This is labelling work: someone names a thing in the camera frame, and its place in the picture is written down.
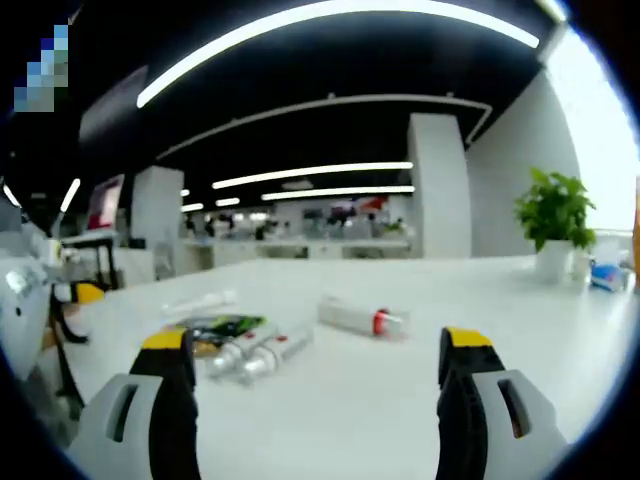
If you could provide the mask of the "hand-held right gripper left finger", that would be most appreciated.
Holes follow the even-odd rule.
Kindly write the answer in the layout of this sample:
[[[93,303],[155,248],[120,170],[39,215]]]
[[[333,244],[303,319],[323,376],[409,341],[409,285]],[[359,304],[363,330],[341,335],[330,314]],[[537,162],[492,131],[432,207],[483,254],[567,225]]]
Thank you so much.
[[[193,334],[164,328],[84,407],[68,457],[87,479],[199,479]]]

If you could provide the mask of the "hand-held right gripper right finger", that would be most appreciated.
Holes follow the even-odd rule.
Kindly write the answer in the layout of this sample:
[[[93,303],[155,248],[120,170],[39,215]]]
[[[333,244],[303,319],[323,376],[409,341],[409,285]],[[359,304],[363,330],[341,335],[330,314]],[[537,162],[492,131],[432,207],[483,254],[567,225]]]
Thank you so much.
[[[545,479],[569,446],[546,396],[475,330],[441,331],[438,479]]]

